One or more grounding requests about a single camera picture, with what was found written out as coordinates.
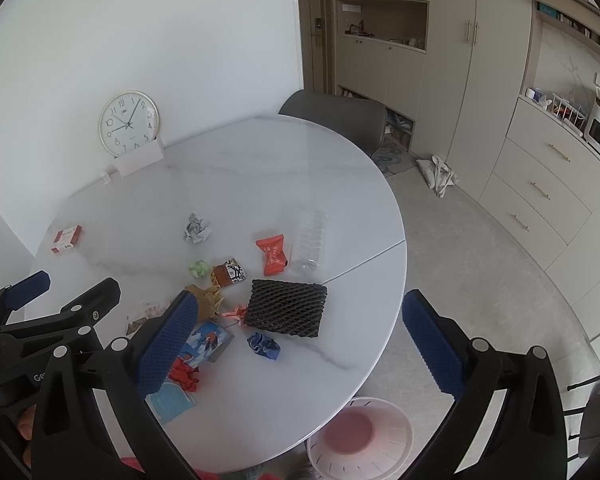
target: gold drawer handle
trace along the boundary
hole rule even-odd
[[[571,159],[568,156],[566,156],[563,152],[561,152],[558,148],[556,148],[554,145],[549,143],[549,146],[551,146],[564,160],[566,160],[567,162],[571,162]]]
[[[524,225],[521,221],[520,218],[518,218],[518,215],[511,215],[513,216],[513,219],[518,222],[520,225],[522,225],[522,227],[525,229],[525,231],[529,231],[529,227]]]
[[[547,193],[545,193],[544,191],[542,191],[542,189],[540,189],[540,187],[538,186],[538,184],[536,184],[535,182],[532,182],[531,185],[533,187],[535,187],[540,193],[542,193],[547,200],[551,200],[551,197],[549,195],[547,195]]]

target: clock hand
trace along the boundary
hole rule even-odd
[[[125,121],[123,121],[123,120],[122,120],[122,119],[120,119],[119,117],[117,117],[117,116],[115,116],[115,115],[113,115],[113,116],[114,116],[114,117],[115,117],[117,120],[119,120],[121,123],[123,123],[123,124],[124,124],[124,125],[125,125],[127,128],[133,128],[133,126],[131,126],[131,119],[129,119],[129,122],[128,122],[128,123],[125,123]]]
[[[134,129],[134,128],[133,128],[133,126],[131,126],[130,124],[126,124],[126,123],[124,123],[124,124],[123,124],[122,126],[120,126],[119,128],[116,128],[115,130],[112,130],[112,131],[111,131],[111,133],[113,133],[113,132],[116,132],[116,131],[118,131],[118,130],[120,130],[120,129],[122,129],[122,128],[126,128],[126,127],[131,127],[131,129],[132,129],[132,130]]]
[[[139,104],[140,104],[140,99],[138,99],[138,102],[136,103],[136,108],[134,108],[134,111],[131,112],[131,117],[129,117],[129,124],[131,124],[131,119],[134,118],[134,114],[136,113],[136,109],[138,109]]]

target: table seam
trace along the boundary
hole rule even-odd
[[[355,270],[359,267],[362,267],[365,264],[368,264],[370,261],[375,260],[378,256],[382,256],[383,254],[385,254],[386,252],[390,251],[391,249],[397,247],[398,245],[400,245],[403,242],[406,242],[406,238],[400,240],[398,243],[392,245],[391,247],[386,248],[384,251],[382,251],[381,253],[376,254],[376,256],[372,256],[371,258],[369,258],[368,260],[365,260],[364,262],[357,264],[356,266],[351,267],[349,270],[345,270],[344,272],[341,272],[340,274],[338,274],[337,276],[334,276],[333,278],[329,278],[328,280],[326,280],[325,282],[322,282],[322,285],[326,285],[329,282],[332,282],[333,280],[337,280],[339,277],[344,276],[345,274],[347,274],[348,272],[351,272],[352,270]]]

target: white marble tabletop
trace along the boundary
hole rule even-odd
[[[189,213],[211,223],[199,244],[183,240]],[[324,258],[315,281],[328,288],[317,338],[273,334],[277,361],[254,354],[251,328],[235,335],[217,362],[200,368],[197,405],[165,425],[189,463],[226,472],[256,465],[302,442],[327,423],[370,374],[394,327],[404,292],[407,251],[393,193],[372,161],[343,137],[282,116],[232,124],[166,150],[166,160],[125,178],[98,182],[68,199],[40,245],[32,272],[51,288],[27,305],[46,316],[112,276],[120,304],[97,325],[103,345],[123,335],[143,301],[172,298],[196,280],[197,259],[234,257],[247,280],[222,290],[223,308],[246,304],[263,277],[255,241],[285,235],[288,256],[303,210],[328,215]],[[52,254],[54,234],[83,227],[78,246]],[[275,279],[301,282],[287,268]],[[98,404],[120,456],[131,450],[106,396]]]

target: wall clock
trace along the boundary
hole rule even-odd
[[[159,124],[158,108],[147,95],[122,92],[100,115],[100,139],[109,153],[122,156],[155,140]]]

